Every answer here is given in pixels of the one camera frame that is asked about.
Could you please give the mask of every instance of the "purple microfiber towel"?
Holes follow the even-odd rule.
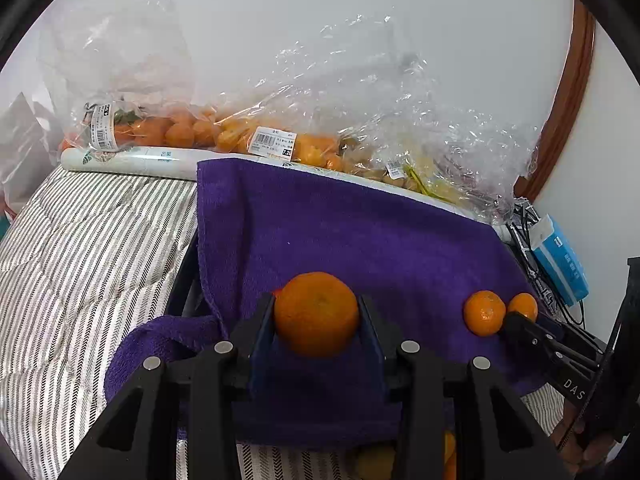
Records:
[[[380,190],[227,158],[198,165],[198,238],[211,316],[164,316],[134,330],[108,370],[108,398],[148,355],[195,354],[250,316],[261,293],[315,270],[370,295],[406,338],[443,358],[486,356],[519,394],[544,382],[498,336],[477,337],[464,325],[462,306],[474,292],[492,290],[505,302],[530,292],[490,226]],[[234,407],[239,440],[281,446],[388,440],[398,420],[358,338],[331,359],[299,357],[276,338],[263,389]]]

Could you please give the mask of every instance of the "wooden door frame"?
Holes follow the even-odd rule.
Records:
[[[574,24],[564,70],[551,113],[540,134],[537,168],[529,178],[520,177],[514,195],[533,202],[551,175],[574,127],[587,87],[593,59],[596,20],[580,0],[574,0]]]

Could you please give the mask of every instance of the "mattress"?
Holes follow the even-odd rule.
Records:
[[[0,431],[28,474],[55,479],[105,407],[111,356],[160,316],[196,230],[194,182],[55,169],[0,242]],[[524,399],[543,429],[562,397]],[[177,477],[187,445],[177,443]],[[352,478],[337,453],[238,444],[243,479]]]

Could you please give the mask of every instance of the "barcode sticker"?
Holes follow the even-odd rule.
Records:
[[[398,178],[406,177],[406,173],[402,169],[402,162],[400,162],[397,159],[389,160],[386,163],[386,170],[388,171],[389,177],[391,177],[391,180],[396,180]]]
[[[113,134],[113,106],[96,105],[91,116],[91,144],[100,152],[117,152]]]
[[[249,145],[249,153],[260,156],[272,156],[291,161],[296,134],[258,126]]]

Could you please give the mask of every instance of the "white wall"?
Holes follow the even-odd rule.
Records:
[[[640,86],[604,30],[574,130],[536,207],[556,218],[591,289],[587,329],[606,340],[640,256]]]
[[[571,31],[572,0],[176,0],[203,102],[274,55],[356,14],[391,14],[441,83],[440,100],[542,125]],[[38,27],[0,73],[0,112],[38,90]]]

